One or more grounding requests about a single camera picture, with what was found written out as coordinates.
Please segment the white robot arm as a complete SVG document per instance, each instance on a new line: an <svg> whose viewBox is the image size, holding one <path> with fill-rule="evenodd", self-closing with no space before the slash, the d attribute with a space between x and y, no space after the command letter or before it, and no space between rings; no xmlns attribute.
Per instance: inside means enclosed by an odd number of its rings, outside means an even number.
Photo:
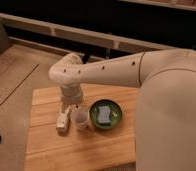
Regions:
<svg viewBox="0 0 196 171"><path fill-rule="evenodd" d="M70 53L49 70L68 104L82 83L135 87L137 171L196 171L196 51L141 52L93 63Z"/></svg>

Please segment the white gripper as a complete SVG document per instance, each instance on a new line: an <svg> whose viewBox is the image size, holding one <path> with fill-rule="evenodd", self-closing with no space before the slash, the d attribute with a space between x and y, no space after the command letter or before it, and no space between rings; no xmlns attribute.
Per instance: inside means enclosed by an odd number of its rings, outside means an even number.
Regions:
<svg viewBox="0 0 196 171"><path fill-rule="evenodd" d="M71 86L61 86L61 100L67 105L77 104L76 108L80 109L83 101L83 91L79 84ZM58 132L66 132L69 126L69 114L71 112L70 107L65 110L60 110L59 116L56 122L56 129Z"/></svg>

